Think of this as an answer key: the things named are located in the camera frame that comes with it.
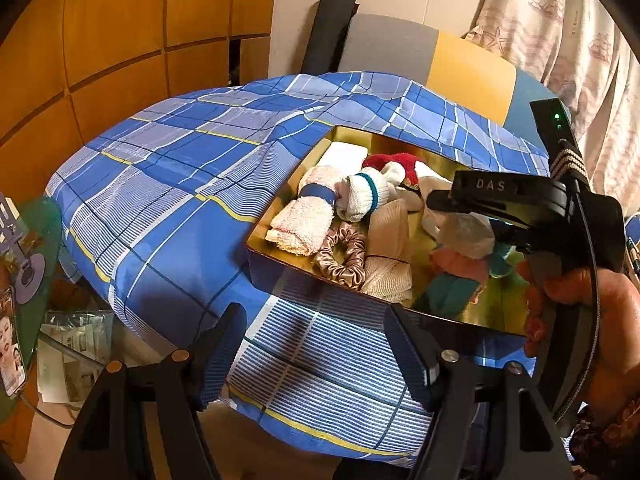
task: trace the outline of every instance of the bed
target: bed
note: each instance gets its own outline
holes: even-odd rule
[[[430,416],[407,393],[380,311],[305,297],[299,281],[269,296],[248,277],[252,222],[335,124],[472,168],[548,174],[539,147],[411,79],[341,72],[152,105],[81,148],[46,194],[78,271],[160,351],[193,342],[230,302],[245,307],[222,395],[238,412],[302,449],[409,465]]]

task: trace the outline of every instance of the starfish print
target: starfish print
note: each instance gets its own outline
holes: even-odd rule
[[[501,53],[504,53],[503,43],[505,40],[500,37],[500,27],[495,27],[495,33],[485,32],[483,36],[490,40],[489,43],[485,46],[485,48],[491,49],[497,45],[498,50],[500,50]]]

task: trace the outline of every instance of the blue band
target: blue band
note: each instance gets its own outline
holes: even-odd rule
[[[373,182],[373,179],[368,174],[356,173],[356,175],[364,178],[364,180],[367,181],[367,184],[369,184],[369,187],[371,188],[371,208],[369,209],[369,212],[371,212],[378,207],[378,188]]]
[[[305,184],[305,187],[298,193],[298,198],[301,196],[317,196],[327,202],[331,207],[334,206],[335,192],[322,184]]]

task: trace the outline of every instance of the scrunchie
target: scrunchie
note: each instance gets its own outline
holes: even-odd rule
[[[358,290],[364,283],[364,258],[366,236],[355,227],[342,222],[338,231],[329,229],[314,262],[320,267],[322,275],[338,285]],[[334,258],[334,245],[344,242],[344,263],[339,264]]]

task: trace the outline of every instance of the silver screw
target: silver screw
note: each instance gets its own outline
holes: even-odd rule
[[[523,371],[522,365],[517,361],[509,361],[507,363],[507,370],[513,375],[520,375]]]
[[[455,363],[460,359],[460,355],[455,350],[443,350],[440,354],[447,363]]]

